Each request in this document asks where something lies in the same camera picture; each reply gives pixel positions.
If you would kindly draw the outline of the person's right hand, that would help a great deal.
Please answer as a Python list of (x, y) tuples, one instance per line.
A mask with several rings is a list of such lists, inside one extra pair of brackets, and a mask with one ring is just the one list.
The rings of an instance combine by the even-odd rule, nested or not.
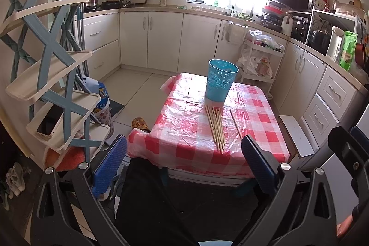
[(351, 223), (353, 222), (353, 215), (349, 215), (342, 223), (338, 224), (336, 227), (336, 235), (338, 238), (342, 237), (346, 231), (351, 226)]

